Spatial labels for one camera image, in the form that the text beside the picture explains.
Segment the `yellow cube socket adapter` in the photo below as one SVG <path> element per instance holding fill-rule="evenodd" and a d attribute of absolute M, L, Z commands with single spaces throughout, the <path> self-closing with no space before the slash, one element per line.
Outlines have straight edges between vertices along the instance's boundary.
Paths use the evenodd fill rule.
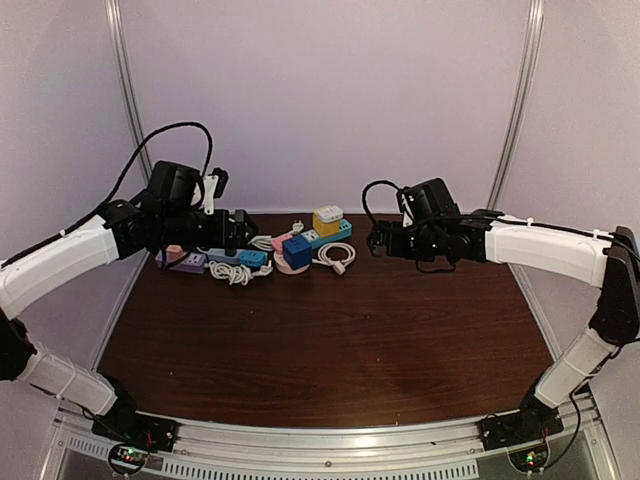
<path fill-rule="evenodd" d="M 328 237 L 328 236 L 331 236 L 331 235 L 335 235 L 335 234 L 337 234 L 339 232 L 339 230 L 340 230 L 340 221 L 343 218 L 340 221 L 336 221 L 336 222 L 333 222 L 333 223 L 322 223 L 317 218 L 317 215 L 316 215 L 315 211 L 313 212 L 313 229 L 318 233 L 319 236 Z"/>

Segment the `light blue plug adapter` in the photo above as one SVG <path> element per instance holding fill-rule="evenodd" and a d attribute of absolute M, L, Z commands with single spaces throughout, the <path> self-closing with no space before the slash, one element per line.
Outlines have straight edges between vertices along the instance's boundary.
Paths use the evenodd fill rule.
<path fill-rule="evenodd" d="M 249 268 L 259 269 L 267 262 L 268 255 L 264 251 L 243 250 L 238 255 L 238 260 L 241 265 L 247 266 Z"/>

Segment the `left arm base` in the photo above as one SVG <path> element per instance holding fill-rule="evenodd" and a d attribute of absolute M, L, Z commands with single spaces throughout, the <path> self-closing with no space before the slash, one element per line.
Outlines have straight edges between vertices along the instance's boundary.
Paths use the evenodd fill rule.
<path fill-rule="evenodd" d="M 125 420 L 101 416 L 91 420 L 93 434 L 152 453 L 171 452 L 177 438 L 178 423 L 166 418 L 134 413 Z"/>

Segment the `small pink adapter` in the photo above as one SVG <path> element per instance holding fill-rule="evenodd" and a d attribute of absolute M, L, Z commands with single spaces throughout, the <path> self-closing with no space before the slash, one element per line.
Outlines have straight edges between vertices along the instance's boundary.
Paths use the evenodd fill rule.
<path fill-rule="evenodd" d="M 166 259 L 169 263 L 177 261 L 184 255 L 184 251 L 179 245 L 169 245 L 165 249 Z"/>

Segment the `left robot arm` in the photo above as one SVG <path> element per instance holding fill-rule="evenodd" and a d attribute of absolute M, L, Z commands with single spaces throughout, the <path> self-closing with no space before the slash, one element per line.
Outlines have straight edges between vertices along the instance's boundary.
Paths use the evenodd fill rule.
<path fill-rule="evenodd" d="M 32 340 L 20 314 L 58 287 L 96 268 L 140 251 L 168 245 L 233 251 L 248 246 L 257 224 L 244 210 L 210 214 L 187 208 L 169 216 L 146 213 L 123 200 L 101 208 L 78 229 L 60 235 L 23 258 L 1 266 L 1 378 L 19 380 L 104 416 L 106 429 L 123 444 L 137 442 L 144 424 L 120 402 L 105 377 L 52 353 Z"/>

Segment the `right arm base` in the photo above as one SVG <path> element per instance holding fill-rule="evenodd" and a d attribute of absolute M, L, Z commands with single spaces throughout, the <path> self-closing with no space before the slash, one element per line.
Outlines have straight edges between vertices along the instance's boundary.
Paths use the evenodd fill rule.
<path fill-rule="evenodd" d="M 521 411 L 489 414 L 477 422 L 485 451 L 508 448 L 542 440 L 545 435 L 561 433 L 564 425 L 557 414 L 549 418 L 531 417 Z"/>

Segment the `blue cube socket adapter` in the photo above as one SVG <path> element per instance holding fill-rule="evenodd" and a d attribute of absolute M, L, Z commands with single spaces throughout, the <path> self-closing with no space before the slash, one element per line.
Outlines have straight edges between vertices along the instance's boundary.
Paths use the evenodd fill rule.
<path fill-rule="evenodd" d="M 283 256 L 293 268 L 312 263 L 311 244 L 303 236 L 295 236 L 283 244 Z"/>

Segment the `pink round power strip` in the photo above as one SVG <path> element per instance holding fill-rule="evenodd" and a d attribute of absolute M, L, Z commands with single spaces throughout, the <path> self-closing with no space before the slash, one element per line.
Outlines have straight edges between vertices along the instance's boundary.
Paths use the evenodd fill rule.
<path fill-rule="evenodd" d="M 287 263 L 284 256 L 277 252 L 273 254 L 273 262 L 275 264 L 276 269 L 280 273 L 284 275 L 289 275 L 289 276 L 300 275 L 306 272 L 310 268 L 310 264 L 304 265 L 299 268 L 293 268 Z"/>

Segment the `purple power strip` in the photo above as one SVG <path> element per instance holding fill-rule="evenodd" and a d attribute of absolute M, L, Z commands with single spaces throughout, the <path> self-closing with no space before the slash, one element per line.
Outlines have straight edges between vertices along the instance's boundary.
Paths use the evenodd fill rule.
<path fill-rule="evenodd" d="M 191 253 L 186 259 L 169 268 L 170 271 L 179 271 L 192 274 L 205 272 L 207 256 L 202 253 Z"/>

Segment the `aluminium front rail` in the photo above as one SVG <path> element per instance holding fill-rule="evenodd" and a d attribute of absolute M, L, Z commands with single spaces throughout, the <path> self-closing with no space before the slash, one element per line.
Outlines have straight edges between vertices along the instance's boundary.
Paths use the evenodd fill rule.
<path fill-rule="evenodd" d="M 563 431 L 521 446 L 487 450 L 478 418 L 351 429 L 285 429 L 183 420 L 169 452 L 151 455 L 137 479 L 527 479 L 514 466 L 547 447 L 543 479 L 620 476 L 599 412 L 560 409 Z"/>

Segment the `white plug adapter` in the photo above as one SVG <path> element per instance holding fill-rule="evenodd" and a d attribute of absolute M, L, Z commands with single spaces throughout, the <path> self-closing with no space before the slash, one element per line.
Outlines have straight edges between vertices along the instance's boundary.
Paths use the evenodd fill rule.
<path fill-rule="evenodd" d="M 344 212 L 337 205 L 326 205 L 315 211 L 317 218 L 322 223 L 333 223 L 343 218 Z"/>

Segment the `pink plug adapter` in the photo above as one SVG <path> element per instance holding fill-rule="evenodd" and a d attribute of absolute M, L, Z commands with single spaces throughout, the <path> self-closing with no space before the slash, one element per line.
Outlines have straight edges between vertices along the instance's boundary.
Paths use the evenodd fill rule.
<path fill-rule="evenodd" d="M 271 246 L 275 253 L 282 255 L 283 254 L 283 244 L 292 239 L 293 235 L 290 233 L 281 234 L 276 237 L 271 238 Z"/>

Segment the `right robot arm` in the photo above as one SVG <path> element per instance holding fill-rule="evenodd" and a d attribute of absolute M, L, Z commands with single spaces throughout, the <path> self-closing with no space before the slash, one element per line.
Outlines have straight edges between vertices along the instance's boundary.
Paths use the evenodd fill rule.
<path fill-rule="evenodd" d="M 589 318 L 525 394 L 512 430 L 535 440 L 551 415 L 621 350 L 639 340 L 639 253 L 632 231 L 581 231 L 498 211 L 437 213 L 402 221 L 374 220 L 367 238 L 372 254 L 416 264 L 444 259 L 446 272 L 462 260 L 507 265 L 526 272 L 532 287 L 590 290 Z"/>

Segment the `grey-blue power strip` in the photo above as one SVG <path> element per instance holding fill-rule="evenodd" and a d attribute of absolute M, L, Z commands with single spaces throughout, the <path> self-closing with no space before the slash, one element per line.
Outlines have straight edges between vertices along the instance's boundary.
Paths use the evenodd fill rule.
<path fill-rule="evenodd" d="M 242 249 L 237 249 L 234 254 L 229 254 L 224 248 L 211 248 L 205 252 L 205 255 L 210 262 L 239 265 L 239 256 L 242 252 Z"/>

